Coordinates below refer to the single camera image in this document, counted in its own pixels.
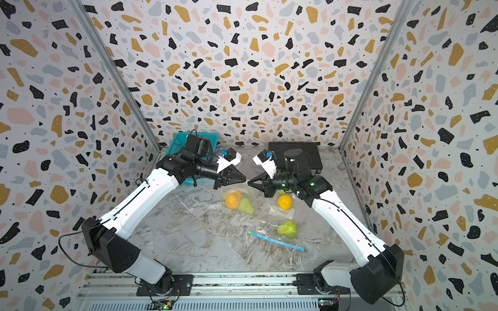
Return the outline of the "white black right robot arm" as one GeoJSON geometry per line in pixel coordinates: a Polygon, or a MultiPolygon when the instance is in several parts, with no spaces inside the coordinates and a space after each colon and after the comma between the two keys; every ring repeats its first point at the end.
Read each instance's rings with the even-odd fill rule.
{"type": "Polygon", "coordinates": [[[253,161],[263,173],[250,178],[248,185],[271,198],[279,190],[289,190],[323,217],[354,256],[354,263],[328,260],[313,270],[316,289],[328,293],[349,288],[373,305],[395,286],[402,285],[404,252],[389,246],[371,232],[342,202],[333,186],[309,168],[309,155],[300,149],[284,154],[285,169],[279,170],[273,152],[263,150],[253,161]]]}

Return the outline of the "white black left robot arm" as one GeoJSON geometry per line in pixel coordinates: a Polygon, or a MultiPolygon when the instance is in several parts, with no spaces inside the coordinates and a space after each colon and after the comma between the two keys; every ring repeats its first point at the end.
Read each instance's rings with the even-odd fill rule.
{"type": "Polygon", "coordinates": [[[221,152],[218,160],[210,162],[206,159],[210,148],[210,140],[188,135],[179,154],[165,155],[117,207],[99,219],[88,218],[81,229],[89,253],[111,271],[138,278],[147,290],[169,294],[174,287],[172,271],[146,256],[129,238],[152,209],[187,179],[212,180],[214,189],[246,181],[236,167],[241,162],[240,153],[229,148],[221,152]]]}

